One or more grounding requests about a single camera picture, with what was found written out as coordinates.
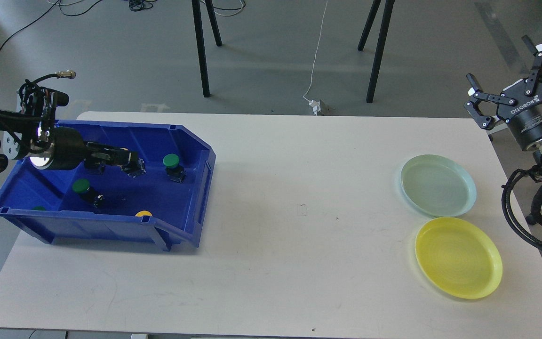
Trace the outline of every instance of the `light green plate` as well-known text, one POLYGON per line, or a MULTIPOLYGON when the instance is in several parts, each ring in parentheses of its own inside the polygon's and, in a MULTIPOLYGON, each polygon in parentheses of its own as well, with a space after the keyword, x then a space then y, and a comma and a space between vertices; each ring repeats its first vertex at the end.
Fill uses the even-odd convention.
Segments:
POLYGON ((413 206, 435 217, 462 215, 476 202, 470 174, 455 161, 433 154, 407 161, 400 172, 400 186, 413 206))

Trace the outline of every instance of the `metal connector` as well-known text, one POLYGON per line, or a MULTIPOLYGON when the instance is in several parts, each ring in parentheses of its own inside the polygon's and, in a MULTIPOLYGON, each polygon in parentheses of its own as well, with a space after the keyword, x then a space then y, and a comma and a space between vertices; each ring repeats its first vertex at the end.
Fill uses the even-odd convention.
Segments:
POLYGON ((59 71, 59 72, 56 72, 56 75, 58 75, 58 79, 59 78, 75 79, 75 77, 77 77, 77 73, 75 73, 75 71, 71 71, 71 70, 59 71))

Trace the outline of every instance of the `blue plastic bin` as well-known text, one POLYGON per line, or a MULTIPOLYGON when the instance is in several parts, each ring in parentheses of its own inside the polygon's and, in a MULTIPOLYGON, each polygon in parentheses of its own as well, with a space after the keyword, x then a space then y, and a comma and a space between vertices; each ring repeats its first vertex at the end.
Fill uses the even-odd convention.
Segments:
POLYGON ((59 121, 77 129, 85 141, 139 152, 146 174, 130 178, 118 167, 89 174, 83 165, 71 171, 39 170, 30 159, 17 162, 0 189, 0 216, 51 244, 56 238, 154 242, 163 251, 187 241, 198 247, 215 165, 211 147, 180 125, 59 121), (185 180, 168 178, 163 157, 179 155, 185 180), (105 200, 95 208, 72 191, 86 178, 105 200), (41 206, 45 210, 33 210, 41 206), (136 217, 148 210, 152 217, 136 217))

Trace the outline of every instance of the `green push button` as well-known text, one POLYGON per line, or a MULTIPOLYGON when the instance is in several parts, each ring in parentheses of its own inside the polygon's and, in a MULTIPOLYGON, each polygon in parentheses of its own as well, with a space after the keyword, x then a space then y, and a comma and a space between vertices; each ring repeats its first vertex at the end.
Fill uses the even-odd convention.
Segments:
POLYGON ((89 187, 91 187, 89 180, 86 179, 78 179, 72 184, 72 190, 74 193, 82 194, 88 191, 89 187))
POLYGON ((167 154, 164 156, 162 163, 168 168, 177 168, 179 166, 179 156, 175 153, 167 154))

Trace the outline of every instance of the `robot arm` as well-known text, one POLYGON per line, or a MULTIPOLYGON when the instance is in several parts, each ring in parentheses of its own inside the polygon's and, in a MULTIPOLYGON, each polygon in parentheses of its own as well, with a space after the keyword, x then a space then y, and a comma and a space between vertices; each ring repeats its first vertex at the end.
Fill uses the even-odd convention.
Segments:
POLYGON ((56 108, 65 106, 69 98, 63 92, 39 86, 42 80, 58 77, 74 79, 74 71, 45 75, 22 84, 20 112, 0 110, 0 130, 6 140, 16 145, 15 154, 0 154, 0 172, 11 159, 29 156, 41 170, 72 170, 80 163, 92 172, 103 172, 106 165, 119 166, 127 175, 145 173, 145 165, 137 152, 96 142, 83 141, 81 135, 68 127, 56 126, 56 108))
MULTIPOLYGON (((528 77, 518 80, 504 88, 499 95, 495 95, 483 92, 478 81, 469 73, 467 79, 471 84, 471 90, 470 98, 465 102, 465 109, 482 129, 492 129, 495 119, 502 120, 510 129, 521 150, 533 152, 536 165, 529 170, 514 171, 508 182, 503 185, 502 208, 505 219, 514 232, 542 251, 542 241, 525 230, 516 220, 510 205, 513 187, 521 178, 529 176, 536 183, 542 182, 542 50, 538 51, 527 36, 522 39, 535 56, 528 77), (482 101, 497 104, 495 118, 482 114, 478 108, 482 101)), ((541 206, 542 186, 533 198, 531 214, 527 217, 529 224, 542 225, 541 206)))

